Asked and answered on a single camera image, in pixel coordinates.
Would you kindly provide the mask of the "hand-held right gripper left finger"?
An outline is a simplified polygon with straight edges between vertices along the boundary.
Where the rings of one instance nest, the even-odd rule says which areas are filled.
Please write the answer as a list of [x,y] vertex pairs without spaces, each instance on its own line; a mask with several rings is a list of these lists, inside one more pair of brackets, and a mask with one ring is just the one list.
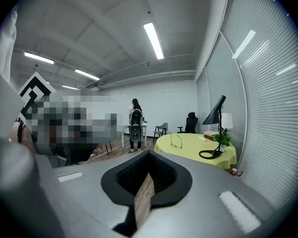
[[146,158],[141,152],[54,169],[36,156],[36,238],[149,238],[149,223],[136,223],[134,195],[117,181],[131,182]]

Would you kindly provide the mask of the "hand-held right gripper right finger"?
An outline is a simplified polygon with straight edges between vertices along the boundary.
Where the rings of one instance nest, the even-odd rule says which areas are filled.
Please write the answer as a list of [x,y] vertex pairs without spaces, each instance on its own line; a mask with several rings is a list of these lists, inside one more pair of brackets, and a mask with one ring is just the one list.
[[136,238],[239,238],[244,232],[219,195],[235,193],[262,222],[275,208],[261,194],[216,166],[161,153],[185,167],[192,176],[189,192],[177,204],[151,210]]

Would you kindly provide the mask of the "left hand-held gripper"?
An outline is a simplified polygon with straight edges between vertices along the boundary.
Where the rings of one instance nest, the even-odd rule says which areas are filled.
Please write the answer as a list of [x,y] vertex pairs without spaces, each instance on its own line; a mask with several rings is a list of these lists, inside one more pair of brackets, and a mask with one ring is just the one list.
[[19,118],[24,123],[32,123],[38,114],[38,109],[43,106],[43,101],[47,100],[54,89],[38,72],[35,72],[21,87],[19,95],[25,102]]

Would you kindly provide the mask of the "dark-framed eyeglasses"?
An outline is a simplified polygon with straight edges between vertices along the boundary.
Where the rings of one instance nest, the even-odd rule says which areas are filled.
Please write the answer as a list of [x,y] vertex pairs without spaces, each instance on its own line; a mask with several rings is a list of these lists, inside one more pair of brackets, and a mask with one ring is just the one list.
[[176,145],[175,143],[174,143],[174,140],[173,140],[173,134],[170,134],[170,146],[171,147],[174,147],[175,149],[182,149],[182,147],[183,147],[183,141],[182,141],[182,138],[177,134],[176,135],[177,136],[177,138],[180,140],[180,145]]

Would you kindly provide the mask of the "round yellow table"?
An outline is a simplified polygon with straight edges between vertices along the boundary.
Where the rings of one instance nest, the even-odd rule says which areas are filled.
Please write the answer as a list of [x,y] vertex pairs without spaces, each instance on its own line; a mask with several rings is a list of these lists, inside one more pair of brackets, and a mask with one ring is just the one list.
[[[183,141],[182,149],[175,149],[170,146],[170,134],[157,139],[154,151],[169,153],[194,161],[210,164],[218,168],[228,170],[232,165],[237,164],[236,150],[231,144],[226,147],[220,157],[212,160],[206,160],[199,156],[202,150],[214,150],[218,146],[216,141],[206,139],[202,134],[177,133]],[[173,134],[173,140],[176,145],[180,145],[177,134]]]

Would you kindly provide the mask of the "person's white shirt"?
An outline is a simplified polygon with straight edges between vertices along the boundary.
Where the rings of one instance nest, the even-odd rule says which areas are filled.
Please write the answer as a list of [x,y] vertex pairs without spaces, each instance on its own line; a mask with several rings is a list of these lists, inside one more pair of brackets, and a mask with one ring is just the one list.
[[0,74],[10,83],[10,66],[16,40],[18,3],[14,5],[0,25]]

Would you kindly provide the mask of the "small green potted plant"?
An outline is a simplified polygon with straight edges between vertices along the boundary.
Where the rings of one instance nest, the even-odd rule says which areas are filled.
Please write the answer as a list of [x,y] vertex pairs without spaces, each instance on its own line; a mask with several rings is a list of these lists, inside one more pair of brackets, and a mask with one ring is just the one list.
[[228,129],[225,128],[221,132],[213,135],[213,140],[217,142],[217,150],[224,152],[226,147],[230,145],[231,137],[228,134]]

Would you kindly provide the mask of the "black office chair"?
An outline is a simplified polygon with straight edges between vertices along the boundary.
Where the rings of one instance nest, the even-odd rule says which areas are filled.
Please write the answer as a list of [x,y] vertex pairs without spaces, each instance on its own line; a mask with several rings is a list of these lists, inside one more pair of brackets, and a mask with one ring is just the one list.
[[198,118],[195,115],[195,112],[190,112],[186,118],[186,126],[182,130],[182,126],[179,126],[180,131],[178,133],[196,133],[196,125],[198,123]]

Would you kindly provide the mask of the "dark grey round-back chair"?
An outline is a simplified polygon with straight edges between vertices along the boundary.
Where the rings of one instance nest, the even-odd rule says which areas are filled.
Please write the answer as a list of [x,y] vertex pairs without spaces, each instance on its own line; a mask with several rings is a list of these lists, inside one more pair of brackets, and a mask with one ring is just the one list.
[[132,111],[129,119],[130,138],[134,143],[139,143],[143,136],[143,114],[139,109]]

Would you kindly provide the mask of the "white table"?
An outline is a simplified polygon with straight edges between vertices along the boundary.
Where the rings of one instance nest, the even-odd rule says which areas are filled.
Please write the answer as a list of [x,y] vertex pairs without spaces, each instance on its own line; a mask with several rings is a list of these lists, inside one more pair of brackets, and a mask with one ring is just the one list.
[[[121,133],[121,146],[122,149],[125,148],[125,140],[124,140],[124,132],[125,130],[128,128],[129,126],[127,124],[122,125],[122,133]],[[143,139],[142,139],[142,143],[144,143],[144,146],[147,147],[147,124],[144,123],[142,125],[142,128],[144,129],[143,131]]]

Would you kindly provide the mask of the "grey shell chair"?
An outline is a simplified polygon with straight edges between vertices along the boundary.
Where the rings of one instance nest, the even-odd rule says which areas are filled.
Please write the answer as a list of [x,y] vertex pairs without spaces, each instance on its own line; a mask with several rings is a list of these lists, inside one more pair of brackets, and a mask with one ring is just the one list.
[[155,141],[156,138],[166,135],[167,130],[168,130],[167,122],[163,123],[160,126],[156,126],[153,132],[153,142]]

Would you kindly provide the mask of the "white-shade table lamp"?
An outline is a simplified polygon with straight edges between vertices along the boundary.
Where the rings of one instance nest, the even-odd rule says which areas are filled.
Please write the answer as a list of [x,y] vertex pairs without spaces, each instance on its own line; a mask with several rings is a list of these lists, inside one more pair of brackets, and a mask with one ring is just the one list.
[[233,129],[232,113],[222,113],[222,129]]

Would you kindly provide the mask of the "black cone-shade desk lamp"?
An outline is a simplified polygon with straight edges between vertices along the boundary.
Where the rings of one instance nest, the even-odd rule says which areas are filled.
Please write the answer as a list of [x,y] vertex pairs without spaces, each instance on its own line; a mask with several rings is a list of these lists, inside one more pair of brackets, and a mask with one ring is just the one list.
[[[226,96],[221,95],[217,104],[214,106],[210,114],[203,121],[202,125],[210,125],[210,124],[218,124],[218,132],[222,131],[222,108],[223,103],[226,100]],[[218,158],[223,152],[218,151],[217,148],[215,150],[202,150],[199,152],[199,156],[206,160],[212,160]]]

